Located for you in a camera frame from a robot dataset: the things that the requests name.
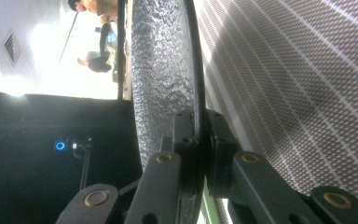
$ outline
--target blue led light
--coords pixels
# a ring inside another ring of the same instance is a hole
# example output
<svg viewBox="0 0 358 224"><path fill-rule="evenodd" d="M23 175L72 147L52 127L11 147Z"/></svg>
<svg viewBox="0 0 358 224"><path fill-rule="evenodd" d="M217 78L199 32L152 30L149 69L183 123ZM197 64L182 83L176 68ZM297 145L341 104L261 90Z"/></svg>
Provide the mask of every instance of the blue led light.
<svg viewBox="0 0 358 224"><path fill-rule="evenodd" d="M56 143L56 149L61 151L65 149L65 143L64 142L57 142Z"/></svg>

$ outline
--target air vent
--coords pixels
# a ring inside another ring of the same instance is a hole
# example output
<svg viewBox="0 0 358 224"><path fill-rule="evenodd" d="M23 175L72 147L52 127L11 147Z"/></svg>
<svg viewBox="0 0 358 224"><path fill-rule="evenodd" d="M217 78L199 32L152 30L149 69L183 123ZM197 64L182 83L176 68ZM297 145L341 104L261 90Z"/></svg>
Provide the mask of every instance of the air vent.
<svg viewBox="0 0 358 224"><path fill-rule="evenodd" d="M7 41L5 41L5 49L7 51L8 57L13 62L13 65L16 64L21 55L21 48L19 41L17 40L14 33L11 33L7 37Z"/></svg>

